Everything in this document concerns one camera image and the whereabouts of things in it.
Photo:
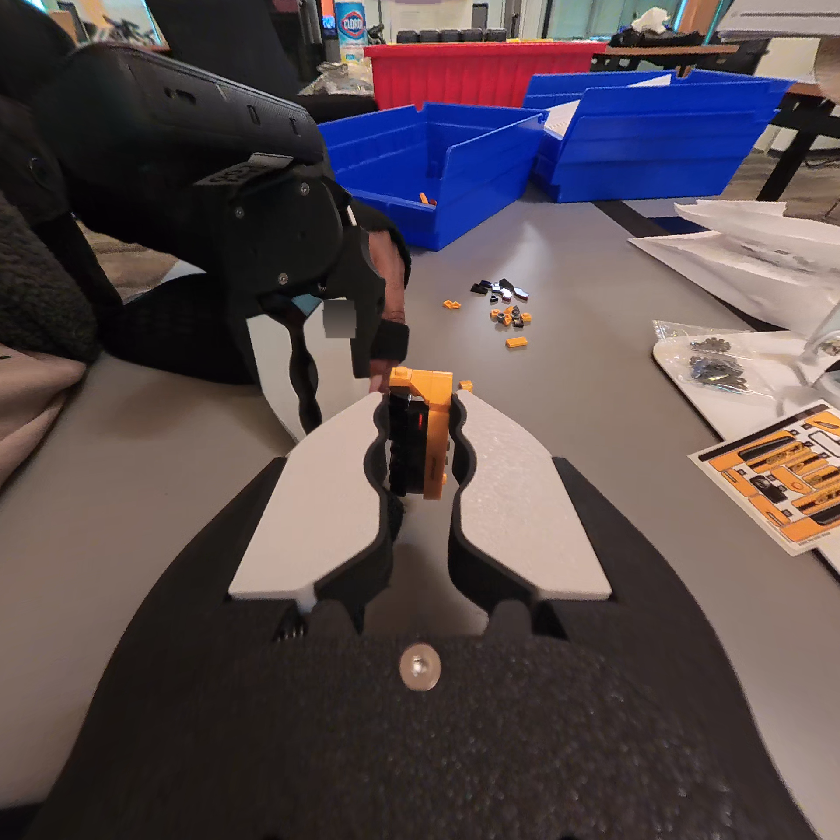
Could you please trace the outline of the white paper bag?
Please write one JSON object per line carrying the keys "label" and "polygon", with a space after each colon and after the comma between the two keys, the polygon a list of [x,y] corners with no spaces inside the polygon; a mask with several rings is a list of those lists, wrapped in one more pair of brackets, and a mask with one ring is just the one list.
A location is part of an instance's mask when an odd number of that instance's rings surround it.
{"label": "white paper bag", "polygon": [[838,305],[838,273],[787,266],[757,257],[714,233],[631,238],[712,296],[750,317],[808,337]]}
{"label": "white paper bag", "polygon": [[681,218],[745,245],[807,264],[839,267],[839,227],[808,218],[787,217],[767,203],[698,201],[674,205]]}

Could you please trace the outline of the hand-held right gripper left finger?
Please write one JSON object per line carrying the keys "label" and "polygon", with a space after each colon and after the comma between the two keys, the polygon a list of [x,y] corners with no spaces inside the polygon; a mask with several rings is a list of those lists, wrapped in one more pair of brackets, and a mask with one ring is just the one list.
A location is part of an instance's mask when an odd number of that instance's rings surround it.
{"label": "hand-held right gripper left finger", "polygon": [[305,437],[286,459],[228,587],[238,601],[318,601],[355,613],[387,582],[380,477],[387,410],[372,393]]}

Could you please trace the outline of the pile of loose lego pieces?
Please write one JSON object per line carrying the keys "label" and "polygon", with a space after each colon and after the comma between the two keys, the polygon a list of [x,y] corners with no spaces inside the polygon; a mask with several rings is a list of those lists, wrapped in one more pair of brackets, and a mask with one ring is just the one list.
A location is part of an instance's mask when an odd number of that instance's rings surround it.
{"label": "pile of loose lego pieces", "polygon": [[515,286],[508,279],[499,281],[482,280],[471,286],[469,293],[476,298],[485,298],[489,303],[488,318],[494,329],[510,333],[505,339],[508,350],[520,350],[528,346],[523,331],[532,323],[532,315],[523,306],[529,302],[529,293]]}

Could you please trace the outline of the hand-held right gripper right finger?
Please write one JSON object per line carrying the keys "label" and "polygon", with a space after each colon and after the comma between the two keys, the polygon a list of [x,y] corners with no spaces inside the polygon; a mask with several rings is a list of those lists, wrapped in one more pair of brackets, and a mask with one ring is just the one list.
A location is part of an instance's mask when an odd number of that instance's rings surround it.
{"label": "hand-held right gripper right finger", "polygon": [[458,392],[457,406],[467,475],[458,479],[453,535],[465,541],[467,560],[499,580],[498,595],[475,587],[468,598],[608,599],[613,589],[549,450],[472,392]]}

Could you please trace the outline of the clear bag of parts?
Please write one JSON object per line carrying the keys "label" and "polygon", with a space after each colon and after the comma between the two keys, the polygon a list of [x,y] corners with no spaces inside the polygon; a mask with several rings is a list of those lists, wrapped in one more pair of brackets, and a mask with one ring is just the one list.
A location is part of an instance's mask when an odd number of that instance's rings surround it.
{"label": "clear bag of parts", "polygon": [[308,86],[309,94],[326,93],[362,97],[374,96],[371,61],[323,62],[318,66],[318,76]]}

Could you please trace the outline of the orange sticker sheet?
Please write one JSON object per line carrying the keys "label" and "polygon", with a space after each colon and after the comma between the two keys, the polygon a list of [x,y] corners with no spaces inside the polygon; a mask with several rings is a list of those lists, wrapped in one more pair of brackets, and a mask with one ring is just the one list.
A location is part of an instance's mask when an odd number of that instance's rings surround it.
{"label": "orange sticker sheet", "polygon": [[689,459],[790,556],[815,550],[838,569],[837,408],[814,402]]}

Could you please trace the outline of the wooden office desk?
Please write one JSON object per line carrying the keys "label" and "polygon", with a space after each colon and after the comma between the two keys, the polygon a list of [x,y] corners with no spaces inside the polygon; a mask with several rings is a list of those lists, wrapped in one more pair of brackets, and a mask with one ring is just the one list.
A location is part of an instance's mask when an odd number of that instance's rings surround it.
{"label": "wooden office desk", "polygon": [[697,62],[707,57],[734,55],[739,45],[683,45],[683,46],[607,46],[603,52],[593,56],[590,72],[637,70],[646,61],[657,67],[677,70],[684,76]]}

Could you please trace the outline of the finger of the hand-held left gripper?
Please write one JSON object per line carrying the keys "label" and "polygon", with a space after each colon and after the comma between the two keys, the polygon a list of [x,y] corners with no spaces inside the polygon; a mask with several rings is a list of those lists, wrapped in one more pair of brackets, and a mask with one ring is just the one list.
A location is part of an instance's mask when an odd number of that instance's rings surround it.
{"label": "finger of the hand-held left gripper", "polygon": [[291,382],[292,333],[268,314],[251,318],[251,350],[259,387],[271,411],[293,440],[306,436],[300,401]]}

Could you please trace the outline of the person's left hand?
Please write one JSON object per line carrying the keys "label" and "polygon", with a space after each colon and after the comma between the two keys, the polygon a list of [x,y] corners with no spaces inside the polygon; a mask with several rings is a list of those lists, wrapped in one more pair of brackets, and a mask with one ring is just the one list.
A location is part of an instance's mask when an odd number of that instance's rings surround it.
{"label": "person's left hand", "polygon": [[385,281],[381,322],[371,351],[370,393],[386,393],[392,370],[407,355],[409,329],[405,315],[405,287],[408,268],[403,248],[386,227],[369,231],[371,263]]}

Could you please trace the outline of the clear bag of dark pieces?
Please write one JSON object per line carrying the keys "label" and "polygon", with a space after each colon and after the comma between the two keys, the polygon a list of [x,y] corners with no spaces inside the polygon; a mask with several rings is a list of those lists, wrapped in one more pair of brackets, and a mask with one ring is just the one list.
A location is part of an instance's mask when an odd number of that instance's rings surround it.
{"label": "clear bag of dark pieces", "polygon": [[748,332],[654,320],[654,361],[679,386],[756,403],[773,397]]}

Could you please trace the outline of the red plastic bin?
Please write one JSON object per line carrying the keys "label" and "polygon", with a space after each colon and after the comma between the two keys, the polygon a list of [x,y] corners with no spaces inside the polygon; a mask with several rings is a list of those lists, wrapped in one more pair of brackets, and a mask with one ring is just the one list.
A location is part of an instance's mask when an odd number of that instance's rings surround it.
{"label": "red plastic bin", "polygon": [[606,44],[508,41],[368,46],[380,109],[426,102],[519,108],[535,75],[587,73]]}

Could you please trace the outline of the white desk stand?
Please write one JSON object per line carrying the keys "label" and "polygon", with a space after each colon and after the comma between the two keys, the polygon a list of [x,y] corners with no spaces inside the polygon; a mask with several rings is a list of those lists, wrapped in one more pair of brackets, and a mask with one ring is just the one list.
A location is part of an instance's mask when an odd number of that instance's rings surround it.
{"label": "white desk stand", "polygon": [[719,438],[743,436],[816,402],[838,408],[838,356],[823,353],[816,357],[816,366],[806,365],[806,342],[795,333],[744,332],[749,333],[749,347],[756,352],[762,375],[773,389],[771,399],[744,401],[735,395],[696,391],[671,381]]}

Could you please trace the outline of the orange black lego car assembly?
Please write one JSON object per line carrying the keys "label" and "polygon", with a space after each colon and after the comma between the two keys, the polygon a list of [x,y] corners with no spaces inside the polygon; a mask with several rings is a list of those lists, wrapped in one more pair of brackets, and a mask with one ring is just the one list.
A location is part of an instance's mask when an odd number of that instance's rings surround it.
{"label": "orange black lego car assembly", "polygon": [[443,494],[453,382],[453,375],[442,371],[397,366],[391,372],[388,480],[398,497],[418,495],[436,501]]}

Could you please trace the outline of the white wipes canister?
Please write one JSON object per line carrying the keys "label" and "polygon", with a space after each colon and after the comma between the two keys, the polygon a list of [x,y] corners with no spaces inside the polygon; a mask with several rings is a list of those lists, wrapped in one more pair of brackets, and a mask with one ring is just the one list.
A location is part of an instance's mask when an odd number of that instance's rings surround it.
{"label": "white wipes canister", "polygon": [[362,60],[368,45],[364,3],[336,1],[333,9],[340,60],[346,63]]}

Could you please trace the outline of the grey fleece jacket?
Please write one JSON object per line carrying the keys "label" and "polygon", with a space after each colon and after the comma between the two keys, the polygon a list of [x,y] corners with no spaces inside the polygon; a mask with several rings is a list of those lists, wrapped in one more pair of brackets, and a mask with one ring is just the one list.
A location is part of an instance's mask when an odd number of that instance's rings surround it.
{"label": "grey fleece jacket", "polygon": [[98,324],[77,283],[1,196],[1,343],[90,364]]}

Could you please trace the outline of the row of black blocks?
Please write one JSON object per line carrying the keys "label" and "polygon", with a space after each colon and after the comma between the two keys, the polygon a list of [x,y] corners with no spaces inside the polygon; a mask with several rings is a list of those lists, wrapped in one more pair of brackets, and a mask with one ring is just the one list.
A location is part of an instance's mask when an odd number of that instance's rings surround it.
{"label": "row of black blocks", "polygon": [[508,33],[504,28],[401,29],[395,36],[395,43],[397,45],[505,43],[507,41]]}

